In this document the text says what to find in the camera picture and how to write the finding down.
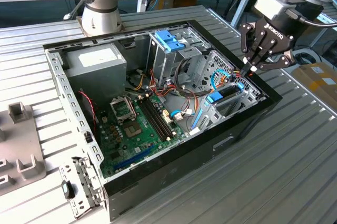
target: motherboard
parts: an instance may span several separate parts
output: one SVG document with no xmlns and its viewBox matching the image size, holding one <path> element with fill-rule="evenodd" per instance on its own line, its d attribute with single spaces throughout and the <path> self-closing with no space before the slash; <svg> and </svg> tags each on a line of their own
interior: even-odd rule
<svg viewBox="0 0 337 224">
<path fill-rule="evenodd" d="M 186 137 L 174 121 L 164 116 L 166 109 L 156 95 L 141 100 L 119 97 L 110 105 L 96 114 L 105 178 Z"/>
</svg>

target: label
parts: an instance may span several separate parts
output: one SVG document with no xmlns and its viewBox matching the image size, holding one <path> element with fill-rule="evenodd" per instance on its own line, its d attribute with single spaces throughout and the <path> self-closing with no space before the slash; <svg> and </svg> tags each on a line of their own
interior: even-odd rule
<svg viewBox="0 0 337 224">
<path fill-rule="evenodd" d="M 117 59 L 116 55 L 110 48 L 80 54 L 78 58 L 80 59 L 83 67 L 90 67 Z"/>
<path fill-rule="evenodd" d="M 336 85 L 336 82 L 333 81 L 332 78 L 324 78 L 323 79 L 328 85 Z"/>
<path fill-rule="evenodd" d="M 316 73 L 324 73 L 324 71 L 319 67 L 311 67 L 311 69 Z"/>
</svg>

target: ram slot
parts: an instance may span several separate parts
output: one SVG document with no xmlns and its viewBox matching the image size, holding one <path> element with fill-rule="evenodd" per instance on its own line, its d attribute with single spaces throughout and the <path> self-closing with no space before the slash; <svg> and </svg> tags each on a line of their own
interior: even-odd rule
<svg viewBox="0 0 337 224">
<path fill-rule="evenodd" d="M 157 132 L 157 134 L 159 135 L 159 137 L 163 140 L 166 139 L 165 136 L 165 132 L 161 130 L 160 126 L 158 125 L 158 123 L 156 123 L 155 119 L 153 118 L 153 116 L 151 115 L 151 113 L 148 111 L 148 109 L 145 107 L 145 104 L 140 102 L 139 107 L 141 108 L 141 110 L 143 111 L 146 119 L 148 120 L 148 122 L 151 124 L 151 126 L 154 128 L 154 130 Z"/>
<path fill-rule="evenodd" d="M 162 140 L 166 140 L 167 137 L 173 137 L 171 130 L 149 100 L 141 101 L 140 108 Z"/>
<path fill-rule="evenodd" d="M 165 131 L 165 133 L 167 134 L 167 136 L 173 137 L 173 134 L 172 134 L 170 128 L 167 126 L 167 124 L 164 121 L 164 119 L 158 114 L 158 112 L 156 111 L 156 109 L 153 107 L 152 102 L 149 101 L 149 100 L 146 100 L 145 101 L 145 105 L 148 107 L 148 109 L 151 111 L 151 113 L 153 113 L 153 115 L 155 116 L 156 121 L 160 124 L 161 128 Z"/>
</svg>

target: blue cable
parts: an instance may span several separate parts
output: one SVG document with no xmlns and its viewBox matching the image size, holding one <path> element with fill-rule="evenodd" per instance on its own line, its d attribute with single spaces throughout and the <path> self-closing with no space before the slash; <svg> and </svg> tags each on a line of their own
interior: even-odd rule
<svg viewBox="0 0 337 224">
<path fill-rule="evenodd" d="M 173 111 L 172 113 L 171 113 L 171 117 L 173 117 L 175 114 L 177 114 L 177 113 L 181 113 L 181 111 L 180 110 L 176 110 L 176 111 Z"/>
<path fill-rule="evenodd" d="M 182 112 L 182 111 L 180 111 L 180 110 L 176 110 L 176 111 L 173 111 L 172 113 L 171 113 L 171 117 L 173 117 L 175 114 L 177 114 L 177 113 L 185 113 L 186 114 L 186 112 Z"/>
<path fill-rule="evenodd" d="M 153 4 L 153 6 L 150 8 L 149 11 L 151 11 L 154 8 L 154 6 L 157 4 L 157 2 L 158 2 L 158 0 L 155 1 L 155 3 Z"/>
<path fill-rule="evenodd" d="M 216 90 L 215 83 L 214 83 L 214 76 L 215 76 L 216 73 L 223 73 L 224 75 L 227 76 L 227 78 L 230 77 L 230 74 L 228 72 L 226 72 L 225 70 L 222 70 L 222 69 L 219 69 L 219 70 L 216 70 L 215 72 L 213 72 L 212 77 L 211 77 L 211 84 L 212 84 L 212 87 L 213 87 L 214 90 Z"/>
</svg>

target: cardboard box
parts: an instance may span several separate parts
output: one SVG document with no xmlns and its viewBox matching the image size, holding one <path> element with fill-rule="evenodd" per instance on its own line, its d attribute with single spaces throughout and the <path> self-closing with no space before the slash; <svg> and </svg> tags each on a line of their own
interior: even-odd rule
<svg viewBox="0 0 337 224">
<path fill-rule="evenodd" d="M 337 73 L 327 64 L 301 65 L 291 75 L 316 97 L 337 111 Z"/>
</svg>

